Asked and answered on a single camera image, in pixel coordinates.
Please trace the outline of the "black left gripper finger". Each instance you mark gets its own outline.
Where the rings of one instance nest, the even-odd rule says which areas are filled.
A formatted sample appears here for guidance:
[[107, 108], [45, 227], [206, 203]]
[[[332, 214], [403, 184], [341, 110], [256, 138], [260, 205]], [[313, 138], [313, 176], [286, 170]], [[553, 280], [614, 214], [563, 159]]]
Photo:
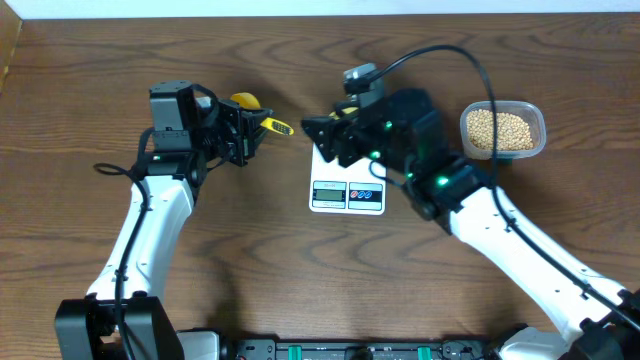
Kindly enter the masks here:
[[246, 135], [243, 138], [243, 145], [244, 145], [243, 158], [244, 159], [253, 158], [256, 155], [256, 151], [265, 137], [266, 137], [265, 130], [256, 130], [251, 135]]
[[272, 114], [273, 114], [273, 110], [269, 108], [244, 110], [244, 116], [246, 118], [253, 118], [257, 123], [263, 122], [266, 118], [269, 118]]

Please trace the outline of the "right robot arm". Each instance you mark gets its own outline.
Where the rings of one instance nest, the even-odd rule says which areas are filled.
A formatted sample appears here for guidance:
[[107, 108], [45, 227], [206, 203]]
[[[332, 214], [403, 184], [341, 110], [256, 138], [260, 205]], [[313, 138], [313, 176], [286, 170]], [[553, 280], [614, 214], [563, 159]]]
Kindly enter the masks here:
[[425, 91], [400, 90], [366, 107], [306, 117], [301, 126], [327, 161], [348, 167], [368, 158], [404, 175], [414, 210], [493, 262], [557, 329], [518, 329], [486, 358], [638, 358], [638, 293], [577, 260], [451, 150]]

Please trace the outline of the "yellow plastic scoop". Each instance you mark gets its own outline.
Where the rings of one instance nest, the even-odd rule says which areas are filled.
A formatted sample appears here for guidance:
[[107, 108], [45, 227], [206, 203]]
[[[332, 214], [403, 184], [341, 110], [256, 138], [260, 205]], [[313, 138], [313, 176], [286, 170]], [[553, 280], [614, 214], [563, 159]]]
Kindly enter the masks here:
[[[248, 92], [233, 94], [231, 96], [231, 100], [236, 102], [243, 109], [263, 108], [258, 99], [253, 94]], [[259, 125], [264, 129], [280, 135], [292, 136], [294, 134], [294, 130], [289, 124], [273, 118], [272, 115], [269, 118], [266, 118], [263, 122], [259, 123]]]

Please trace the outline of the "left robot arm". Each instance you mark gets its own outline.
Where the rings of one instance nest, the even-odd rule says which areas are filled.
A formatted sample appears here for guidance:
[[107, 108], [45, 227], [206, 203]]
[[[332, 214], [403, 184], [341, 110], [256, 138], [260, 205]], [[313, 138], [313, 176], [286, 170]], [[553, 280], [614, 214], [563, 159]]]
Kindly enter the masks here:
[[126, 219], [109, 259], [82, 299], [61, 302], [55, 331], [65, 359], [224, 359], [213, 330], [177, 331], [163, 308], [176, 244], [207, 175], [246, 165], [272, 116], [250, 93], [220, 99], [187, 80], [149, 89], [152, 127], [130, 169], [95, 171], [132, 182]]

